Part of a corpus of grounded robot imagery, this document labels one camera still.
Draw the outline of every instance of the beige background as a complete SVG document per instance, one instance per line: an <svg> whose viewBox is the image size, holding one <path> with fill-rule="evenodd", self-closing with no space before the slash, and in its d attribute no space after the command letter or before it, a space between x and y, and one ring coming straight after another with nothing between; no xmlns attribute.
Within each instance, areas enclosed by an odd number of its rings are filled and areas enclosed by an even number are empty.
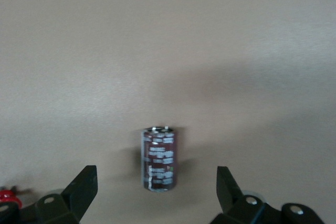
<svg viewBox="0 0 336 224"><path fill-rule="evenodd" d="M209 223L216 167L333 223L336 0L1 0L0 185L26 204L96 164L86 223ZM179 129L178 186L139 130Z"/></svg>

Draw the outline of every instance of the silver screw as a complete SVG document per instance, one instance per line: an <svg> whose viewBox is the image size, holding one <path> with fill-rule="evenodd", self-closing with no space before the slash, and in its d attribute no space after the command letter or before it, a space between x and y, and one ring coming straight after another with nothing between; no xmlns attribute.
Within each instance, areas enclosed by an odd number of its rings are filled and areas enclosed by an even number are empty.
<svg viewBox="0 0 336 224"><path fill-rule="evenodd" d="M45 200L44 200L44 204L48 204L48 203L51 203L51 202L53 202L54 201L54 198L53 197L49 197L49 198L46 198Z"/></svg>
<svg viewBox="0 0 336 224"><path fill-rule="evenodd" d="M293 205L293 206L290 207L290 210L291 210L294 214L297 214L297 215L303 215L303 210L302 210L300 207L298 207L298 206Z"/></svg>
<svg viewBox="0 0 336 224"><path fill-rule="evenodd" d="M0 212L4 212L4 211L6 211L8 208L9 208L8 205L4 205L4 206L0 207Z"/></svg>
<svg viewBox="0 0 336 224"><path fill-rule="evenodd" d="M246 198L246 202L249 203L249 204L251 204L251 205L258 204L258 201L255 198L253 198L253 197L247 197Z"/></svg>

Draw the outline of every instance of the red plastic part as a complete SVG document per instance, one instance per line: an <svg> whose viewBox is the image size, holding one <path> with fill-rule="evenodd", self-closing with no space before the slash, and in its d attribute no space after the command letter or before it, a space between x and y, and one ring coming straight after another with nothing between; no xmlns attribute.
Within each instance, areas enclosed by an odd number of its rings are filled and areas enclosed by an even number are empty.
<svg viewBox="0 0 336 224"><path fill-rule="evenodd" d="M0 202L15 202L19 205L19 209L22 207L22 202L11 190L0 191Z"/></svg>

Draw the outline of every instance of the black bracket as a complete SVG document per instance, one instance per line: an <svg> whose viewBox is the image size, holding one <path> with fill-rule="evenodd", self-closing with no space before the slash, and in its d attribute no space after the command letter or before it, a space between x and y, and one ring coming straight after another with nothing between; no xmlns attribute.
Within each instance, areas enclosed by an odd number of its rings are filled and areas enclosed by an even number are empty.
<svg viewBox="0 0 336 224"><path fill-rule="evenodd" d="M86 166L61 194L49 194L18 209L0 203L0 224L78 224L98 191L97 168Z"/></svg>
<svg viewBox="0 0 336 224"><path fill-rule="evenodd" d="M244 195L227 167L217 168L217 197L223 213L211 224L324 224L309 207L288 203L281 211Z"/></svg>

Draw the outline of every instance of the red knob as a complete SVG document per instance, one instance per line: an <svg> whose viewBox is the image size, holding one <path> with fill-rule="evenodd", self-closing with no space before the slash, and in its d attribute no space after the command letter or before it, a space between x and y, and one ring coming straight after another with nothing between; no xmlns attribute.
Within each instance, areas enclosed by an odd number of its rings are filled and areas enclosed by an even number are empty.
<svg viewBox="0 0 336 224"><path fill-rule="evenodd" d="M22 207L21 200L11 190L0 191L0 202L16 202L19 205L19 209Z"/></svg>

